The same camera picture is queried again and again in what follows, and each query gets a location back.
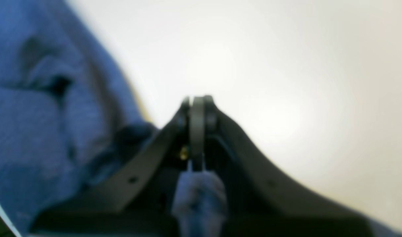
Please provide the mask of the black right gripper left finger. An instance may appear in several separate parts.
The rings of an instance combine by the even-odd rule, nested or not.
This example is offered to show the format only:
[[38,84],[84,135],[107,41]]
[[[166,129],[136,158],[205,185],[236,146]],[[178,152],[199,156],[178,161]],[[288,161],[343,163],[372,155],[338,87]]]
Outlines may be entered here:
[[172,120],[123,168],[44,211],[31,237],[179,237],[171,213],[181,173],[205,167],[205,98],[186,98]]

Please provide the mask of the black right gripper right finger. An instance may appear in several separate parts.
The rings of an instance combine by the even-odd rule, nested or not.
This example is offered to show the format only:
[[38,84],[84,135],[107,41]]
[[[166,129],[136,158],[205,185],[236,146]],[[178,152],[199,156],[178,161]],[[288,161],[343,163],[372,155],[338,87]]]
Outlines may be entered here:
[[319,195],[270,162],[244,130],[203,97],[206,167],[225,187],[221,237],[374,237],[364,215]]

